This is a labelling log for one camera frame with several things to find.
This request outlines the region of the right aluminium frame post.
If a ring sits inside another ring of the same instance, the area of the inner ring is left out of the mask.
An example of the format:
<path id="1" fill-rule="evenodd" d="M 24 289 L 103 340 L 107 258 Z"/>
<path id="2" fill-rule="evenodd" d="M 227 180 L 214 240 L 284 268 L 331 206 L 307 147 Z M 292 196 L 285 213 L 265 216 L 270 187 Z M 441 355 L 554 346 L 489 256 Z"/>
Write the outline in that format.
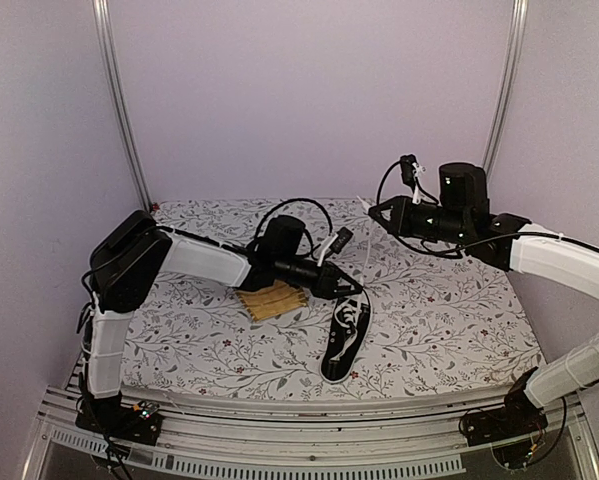
<path id="1" fill-rule="evenodd" d="M 482 161 L 482 166 L 488 180 L 492 178 L 494 173 L 507 114 L 513 97 L 515 79 L 523 51 L 528 8 L 528 0 L 514 0 L 512 3 L 503 73 Z"/>

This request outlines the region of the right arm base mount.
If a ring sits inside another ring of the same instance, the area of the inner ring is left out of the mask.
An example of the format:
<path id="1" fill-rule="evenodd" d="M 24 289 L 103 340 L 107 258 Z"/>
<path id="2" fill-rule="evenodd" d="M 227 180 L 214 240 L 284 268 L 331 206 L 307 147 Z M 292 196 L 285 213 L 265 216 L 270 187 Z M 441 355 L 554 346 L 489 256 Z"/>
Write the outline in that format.
<path id="1" fill-rule="evenodd" d="M 539 433 L 548 426 L 542 409 L 531 403 L 511 403 L 489 409 L 468 410 L 459 420 L 458 430 L 469 446 L 477 446 Z"/>

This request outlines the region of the aluminium frame post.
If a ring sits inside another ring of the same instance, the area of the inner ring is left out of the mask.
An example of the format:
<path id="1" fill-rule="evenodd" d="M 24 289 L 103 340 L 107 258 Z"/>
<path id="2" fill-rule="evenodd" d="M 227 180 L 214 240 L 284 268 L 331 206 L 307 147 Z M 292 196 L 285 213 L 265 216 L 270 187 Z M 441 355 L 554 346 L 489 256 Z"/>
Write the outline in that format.
<path id="1" fill-rule="evenodd" d="M 131 180 L 135 187 L 140 205 L 144 210 L 151 212 L 153 202 L 149 193 L 144 169 L 139 158 L 136 141 L 132 131 L 130 115 L 128 113 L 123 92 L 109 11 L 109 2 L 105 0 L 93 0 L 92 7 L 105 76 Z"/>
<path id="2" fill-rule="evenodd" d="M 482 161 L 482 166 L 488 180 L 492 178 L 494 173 L 507 114 L 513 97 L 515 79 L 523 51 L 528 8 L 528 0 L 514 0 L 512 3 L 503 73 Z"/>

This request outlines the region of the woven bamboo tray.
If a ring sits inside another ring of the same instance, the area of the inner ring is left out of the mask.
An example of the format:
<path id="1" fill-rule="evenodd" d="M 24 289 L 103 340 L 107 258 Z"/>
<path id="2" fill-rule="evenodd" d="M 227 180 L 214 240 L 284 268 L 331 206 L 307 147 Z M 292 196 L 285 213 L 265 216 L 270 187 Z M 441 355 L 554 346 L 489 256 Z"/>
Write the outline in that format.
<path id="1" fill-rule="evenodd" d="M 256 292 L 237 290 L 237 296 L 254 322 L 283 315 L 306 307 L 308 298 L 302 288 L 275 280 L 272 286 Z"/>

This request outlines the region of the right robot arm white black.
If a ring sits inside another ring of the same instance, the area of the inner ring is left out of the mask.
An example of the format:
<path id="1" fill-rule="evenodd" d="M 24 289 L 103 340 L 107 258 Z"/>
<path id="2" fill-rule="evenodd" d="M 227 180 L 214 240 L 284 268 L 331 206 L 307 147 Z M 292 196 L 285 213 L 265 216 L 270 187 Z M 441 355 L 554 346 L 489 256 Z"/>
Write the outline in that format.
<path id="1" fill-rule="evenodd" d="M 397 161 L 412 193 L 378 199 L 369 216 L 397 241 L 445 242 L 438 257 L 465 253 L 504 272 L 529 274 L 564 285 L 599 301 L 599 247 L 552 232 L 531 220 L 490 211 L 486 172 L 469 163 L 440 166 L 440 195 L 420 186 L 415 156 Z M 496 415 L 496 427 L 516 436 L 531 424 L 535 410 L 599 382 L 599 333 L 559 359 L 522 375 Z"/>

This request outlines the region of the black white canvas sneaker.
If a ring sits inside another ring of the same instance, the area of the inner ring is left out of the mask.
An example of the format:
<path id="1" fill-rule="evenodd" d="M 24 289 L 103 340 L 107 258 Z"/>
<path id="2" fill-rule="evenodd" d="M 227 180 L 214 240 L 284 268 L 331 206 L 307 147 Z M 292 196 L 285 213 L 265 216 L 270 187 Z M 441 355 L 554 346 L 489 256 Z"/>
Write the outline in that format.
<path id="1" fill-rule="evenodd" d="M 372 321 L 373 302 L 365 279 L 373 241 L 374 228 L 368 224 L 363 266 L 354 274 L 362 291 L 356 297 L 339 299 L 332 312 L 328 346 L 320 364 L 320 374 L 330 384 L 342 383 L 351 373 Z"/>

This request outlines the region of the left aluminium frame post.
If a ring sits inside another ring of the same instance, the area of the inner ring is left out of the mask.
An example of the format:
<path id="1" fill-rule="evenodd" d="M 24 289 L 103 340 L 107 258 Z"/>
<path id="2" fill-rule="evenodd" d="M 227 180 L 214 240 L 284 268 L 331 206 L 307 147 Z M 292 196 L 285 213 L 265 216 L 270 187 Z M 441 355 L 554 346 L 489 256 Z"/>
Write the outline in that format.
<path id="1" fill-rule="evenodd" d="M 144 210 L 151 212 L 153 202 L 149 193 L 144 169 L 139 158 L 136 141 L 132 131 L 130 115 L 128 113 L 123 92 L 109 11 L 109 2 L 105 0 L 93 0 L 92 7 L 105 76 L 131 180 L 135 187 L 140 205 Z"/>

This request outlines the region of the floral patterned table mat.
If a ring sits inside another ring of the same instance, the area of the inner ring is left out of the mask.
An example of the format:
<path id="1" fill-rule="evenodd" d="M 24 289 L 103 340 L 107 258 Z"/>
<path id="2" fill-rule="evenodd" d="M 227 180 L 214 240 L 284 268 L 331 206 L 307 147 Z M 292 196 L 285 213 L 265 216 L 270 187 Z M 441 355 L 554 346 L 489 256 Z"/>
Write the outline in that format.
<path id="1" fill-rule="evenodd" d="M 320 374 L 338 300 L 305 292 L 306 307 L 254 322 L 237 290 L 161 273 L 128 328 L 121 388 L 273 401 L 407 398 L 507 388 L 543 363 L 503 272 L 470 257 L 409 252 L 354 201 L 328 207 L 354 230 L 340 259 L 353 277 L 374 228 L 365 279 L 372 321 L 342 383 Z"/>

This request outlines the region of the front aluminium rail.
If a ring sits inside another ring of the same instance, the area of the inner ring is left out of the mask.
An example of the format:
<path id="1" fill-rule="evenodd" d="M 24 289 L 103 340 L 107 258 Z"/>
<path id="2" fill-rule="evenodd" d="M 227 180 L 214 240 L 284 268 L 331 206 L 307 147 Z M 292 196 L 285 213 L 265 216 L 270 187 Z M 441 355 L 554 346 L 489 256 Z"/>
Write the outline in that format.
<path id="1" fill-rule="evenodd" d="M 511 469 L 525 437 L 470 445 L 459 425 L 498 407 L 502 388 L 382 400 L 228 399 L 126 389 L 161 407 L 153 446 L 129 444 L 136 479 L 599 479 L 579 399 L 547 410 L 538 460 Z"/>

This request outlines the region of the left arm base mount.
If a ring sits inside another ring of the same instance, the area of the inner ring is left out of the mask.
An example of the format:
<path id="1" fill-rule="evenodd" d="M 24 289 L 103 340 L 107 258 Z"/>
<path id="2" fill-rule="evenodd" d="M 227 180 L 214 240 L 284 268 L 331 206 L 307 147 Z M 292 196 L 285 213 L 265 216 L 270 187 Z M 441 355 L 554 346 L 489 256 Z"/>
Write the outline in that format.
<path id="1" fill-rule="evenodd" d="M 126 407 L 108 399 L 83 401 L 75 425 L 111 439 L 155 446 L 163 420 L 158 404 L 140 402 Z"/>

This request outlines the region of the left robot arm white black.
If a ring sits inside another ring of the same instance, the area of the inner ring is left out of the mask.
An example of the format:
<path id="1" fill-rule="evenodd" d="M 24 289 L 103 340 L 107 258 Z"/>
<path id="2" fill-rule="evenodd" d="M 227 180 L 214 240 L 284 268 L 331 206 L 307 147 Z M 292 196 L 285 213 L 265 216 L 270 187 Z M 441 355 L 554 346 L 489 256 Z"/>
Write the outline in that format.
<path id="1" fill-rule="evenodd" d="M 258 226 L 245 246 L 231 245 L 159 224 L 135 211 L 92 252 L 82 283 L 90 296 L 80 319 L 86 390 L 95 399 L 90 419 L 107 434 L 127 426 L 127 412 L 111 398 L 121 390 L 125 338 L 134 313 L 146 301 L 161 273 L 214 281 L 257 292 L 277 281 L 301 287 L 319 299 L 338 300 L 362 293 L 362 285 L 328 261 L 348 242 L 347 229 L 332 233 L 318 258 L 301 254 L 309 237 L 300 219 L 279 215 Z"/>

